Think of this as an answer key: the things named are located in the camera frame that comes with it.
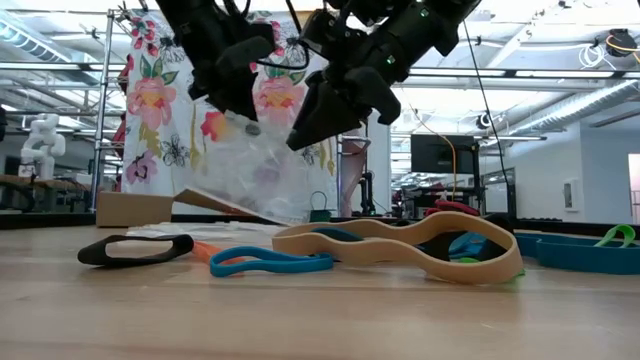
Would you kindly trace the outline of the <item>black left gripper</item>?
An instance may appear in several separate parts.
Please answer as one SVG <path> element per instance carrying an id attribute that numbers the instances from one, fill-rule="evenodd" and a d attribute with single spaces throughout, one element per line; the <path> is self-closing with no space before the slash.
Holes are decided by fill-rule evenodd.
<path id="1" fill-rule="evenodd" d="M 195 13 L 175 30 L 194 68 L 195 93 L 218 110 L 256 121 L 250 65 L 275 50 L 272 26 L 242 15 Z"/>

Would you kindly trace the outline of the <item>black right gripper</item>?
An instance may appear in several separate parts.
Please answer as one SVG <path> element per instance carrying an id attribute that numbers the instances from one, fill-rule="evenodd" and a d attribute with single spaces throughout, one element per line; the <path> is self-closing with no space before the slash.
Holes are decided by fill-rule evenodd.
<path id="1" fill-rule="evenodd" d="M 286 140 L 291 150 L 361 127 L 360 118 L 338 94 L 349 94 L 359 113 L 375 109 L 380 124 L 391 125 L 399 117 L 401 104 L 390 89 L 396 81 L 394 32 L 305 28 L 301 41 L 328 64 L 306 80 L 308 91 Z"/>

